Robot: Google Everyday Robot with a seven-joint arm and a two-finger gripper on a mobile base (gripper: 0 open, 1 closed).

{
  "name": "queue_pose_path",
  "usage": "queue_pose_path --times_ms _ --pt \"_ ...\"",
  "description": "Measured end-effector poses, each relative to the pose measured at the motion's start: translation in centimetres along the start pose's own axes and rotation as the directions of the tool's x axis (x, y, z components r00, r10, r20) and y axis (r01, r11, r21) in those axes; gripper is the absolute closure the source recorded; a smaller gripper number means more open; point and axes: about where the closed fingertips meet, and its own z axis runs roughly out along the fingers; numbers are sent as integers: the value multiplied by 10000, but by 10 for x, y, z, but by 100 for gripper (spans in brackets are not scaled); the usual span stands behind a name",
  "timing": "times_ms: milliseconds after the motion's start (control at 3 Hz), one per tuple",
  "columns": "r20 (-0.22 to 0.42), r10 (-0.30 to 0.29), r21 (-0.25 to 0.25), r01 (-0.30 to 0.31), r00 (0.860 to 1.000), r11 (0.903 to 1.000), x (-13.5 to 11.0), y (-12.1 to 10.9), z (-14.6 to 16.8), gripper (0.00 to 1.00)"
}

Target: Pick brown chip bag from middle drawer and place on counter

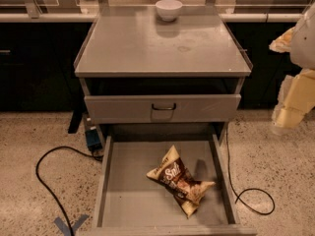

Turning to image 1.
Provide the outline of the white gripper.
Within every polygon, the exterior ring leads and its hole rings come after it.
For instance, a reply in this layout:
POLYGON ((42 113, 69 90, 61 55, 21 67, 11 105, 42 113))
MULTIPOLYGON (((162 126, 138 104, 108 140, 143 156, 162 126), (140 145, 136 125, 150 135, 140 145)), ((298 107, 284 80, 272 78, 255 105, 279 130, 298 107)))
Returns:
MULTIPOLYGON (((294 28, 272 41, 269 49, 279 53, 291 51, 294 28)), ((315 106, 315 70, 303 69, 297 76, 286 76, 272 114, 272 132, 284 135, 298 126, 305 113, 315 106)))

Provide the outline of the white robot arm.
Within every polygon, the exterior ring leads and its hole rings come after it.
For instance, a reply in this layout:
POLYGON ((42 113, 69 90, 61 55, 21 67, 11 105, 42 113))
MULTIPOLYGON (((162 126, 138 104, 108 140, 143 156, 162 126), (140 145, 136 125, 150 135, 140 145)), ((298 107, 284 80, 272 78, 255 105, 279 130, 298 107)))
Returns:
POLYGON ((290 61, 301 68, 298 75, 284 77, 272 115, 273 133, 283 135, 296 128, 315 107, 315 4, 269 48, 288 52, 290 61))

